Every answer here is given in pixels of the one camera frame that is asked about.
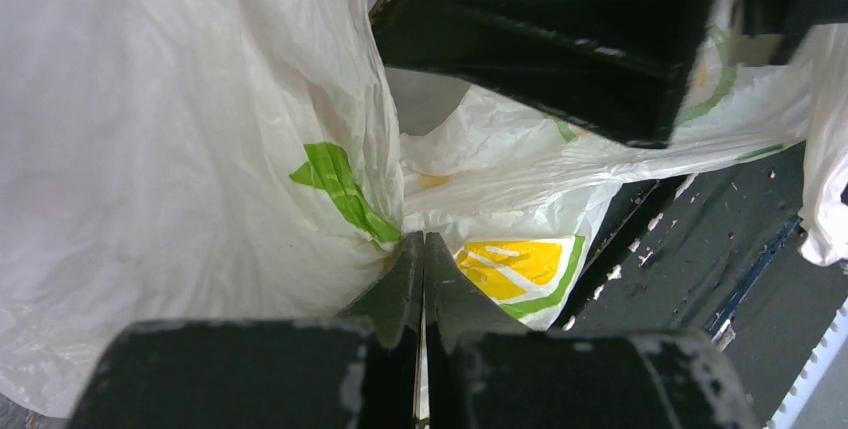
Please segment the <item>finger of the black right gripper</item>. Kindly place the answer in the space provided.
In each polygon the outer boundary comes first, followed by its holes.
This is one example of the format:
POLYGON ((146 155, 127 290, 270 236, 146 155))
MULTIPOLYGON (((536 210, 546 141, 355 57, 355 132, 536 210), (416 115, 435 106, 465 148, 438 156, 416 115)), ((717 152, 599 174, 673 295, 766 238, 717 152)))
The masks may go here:
POLYGON ((385 65, 462 79, 618 143, 660 149, 714 0, 377 0, 385 65))

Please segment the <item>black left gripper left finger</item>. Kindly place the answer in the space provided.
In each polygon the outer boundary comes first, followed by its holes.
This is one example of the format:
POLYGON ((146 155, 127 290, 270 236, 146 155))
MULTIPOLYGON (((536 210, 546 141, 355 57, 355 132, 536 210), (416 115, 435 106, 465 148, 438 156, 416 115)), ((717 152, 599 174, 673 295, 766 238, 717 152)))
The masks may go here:
POLYGON ((148 320, 98 361, 72 428, 413 428, 424 237, 328 318, 148 320))

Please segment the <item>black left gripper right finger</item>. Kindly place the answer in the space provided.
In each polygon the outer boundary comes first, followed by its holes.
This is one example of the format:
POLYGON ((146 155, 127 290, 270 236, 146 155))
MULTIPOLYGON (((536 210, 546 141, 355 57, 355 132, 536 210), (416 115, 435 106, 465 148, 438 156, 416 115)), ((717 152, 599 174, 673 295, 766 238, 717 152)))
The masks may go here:
POLYGON ((491 301, 443 238, 424 243, 434 428, 754 428, 730 361, 678 330, 533 331, 491 301))

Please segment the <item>white plastic bag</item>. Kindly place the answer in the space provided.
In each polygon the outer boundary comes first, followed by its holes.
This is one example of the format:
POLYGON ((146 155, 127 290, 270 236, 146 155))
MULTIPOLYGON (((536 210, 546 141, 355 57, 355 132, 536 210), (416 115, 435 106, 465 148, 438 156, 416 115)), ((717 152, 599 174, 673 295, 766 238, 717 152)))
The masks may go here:
POLYGON ((732 65, 714 0, 669 148, 628 148, 475 84, 392 85, 373 0, 1 0, 1 393, 66 418, 144 319, 326 316, 408 230, 586 238, 627 183, 801 141, 803 257, 847 257, 847 28, 786 66, 732 65))

